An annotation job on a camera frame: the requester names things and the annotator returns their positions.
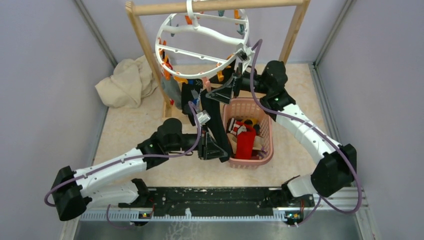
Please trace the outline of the plain red sock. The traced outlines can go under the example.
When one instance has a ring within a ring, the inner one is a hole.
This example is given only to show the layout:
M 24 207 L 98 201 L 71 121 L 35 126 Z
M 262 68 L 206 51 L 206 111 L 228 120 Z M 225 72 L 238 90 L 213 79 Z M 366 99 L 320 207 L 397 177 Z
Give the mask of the plain red sock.
M 237 132 L 235 158 L 242 160 L 250 160 L 254 148 L 255 137 L 257 132 L 254 128 L 243 124 Z

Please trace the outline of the mustard yellow sock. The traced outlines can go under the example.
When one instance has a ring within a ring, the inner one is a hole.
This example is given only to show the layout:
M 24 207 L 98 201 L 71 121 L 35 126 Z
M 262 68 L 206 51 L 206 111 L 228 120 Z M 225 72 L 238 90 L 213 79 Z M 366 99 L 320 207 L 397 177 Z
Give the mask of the mustard yellow sock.
M 254 129 L 259 129 L 260 125 L 259 125 L 259 121 L 255 118 L 247 118 L 243 120 L 243 124 L 246 126 L 250 126 Z

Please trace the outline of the pink plastic laundry basket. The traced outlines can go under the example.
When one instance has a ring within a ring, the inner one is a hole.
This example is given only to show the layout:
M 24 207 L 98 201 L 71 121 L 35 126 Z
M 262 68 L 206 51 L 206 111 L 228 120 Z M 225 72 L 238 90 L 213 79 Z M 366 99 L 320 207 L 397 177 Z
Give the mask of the pink plastic laundry basket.
M 235 98 L 225 104 L 222 123 L 232 149 L 230 167 L 256 169 L 272 159 L 272 119 L 252 98 Z

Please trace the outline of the black patterned sport sock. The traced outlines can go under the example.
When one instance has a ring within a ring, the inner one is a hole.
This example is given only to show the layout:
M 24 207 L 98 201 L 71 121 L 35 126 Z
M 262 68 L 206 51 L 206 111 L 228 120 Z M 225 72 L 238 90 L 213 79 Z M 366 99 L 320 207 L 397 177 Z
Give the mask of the black patterned sport sock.
M 181 110 L 186 115 L 192 126 L 195 126 L 193 113 L 190 109 L 189 102 L 198 105 L 199 95 L 203 89 L 203 82 L 200 79 L 189 79 L 188 83 L 183 83 L 181 86 Z

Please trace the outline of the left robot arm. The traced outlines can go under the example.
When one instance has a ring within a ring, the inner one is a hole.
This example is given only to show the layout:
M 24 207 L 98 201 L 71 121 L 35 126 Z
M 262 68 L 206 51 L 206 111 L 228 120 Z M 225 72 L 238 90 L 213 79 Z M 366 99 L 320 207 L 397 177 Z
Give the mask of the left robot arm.
M 207 126 L 201 126 L 196 133 L 183 133 L 181 121 L 169 118 L 150 138 L 118 157 L 76 170 L 69 165 L 62 167 L 47 196 L 52 197 L 51 205 L 63 222 L 102 205 L 144 207 L 149 203 L 150 193 L 143 180 L 133 179 L 122 185 L 111 183 L 193 151 L 201 160 L 226 159 L 229 156 L 228 151 L 211 137 Z

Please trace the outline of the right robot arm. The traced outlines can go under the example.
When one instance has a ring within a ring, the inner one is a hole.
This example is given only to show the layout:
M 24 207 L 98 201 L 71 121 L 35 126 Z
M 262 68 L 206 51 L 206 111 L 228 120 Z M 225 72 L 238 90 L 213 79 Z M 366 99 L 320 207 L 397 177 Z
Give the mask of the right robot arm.
M 309 175 L 297 176 L 282 187 L 281 199 L 295 206 L 301 197 L 319 194 L 327 198 L 346 185 L 357 182 L 357 151 L 342 145 L 320 130 L 301 110 L 285 89 L 288 81 L 283 61 L 269 61 L 261 74 L 237 70 L 225 84 L 206 93 L 206 97 L 229 104 L 240 91 L 250 91 L 256 105 L 277 124 L 285 127 L 307 150 L 316 163 Z

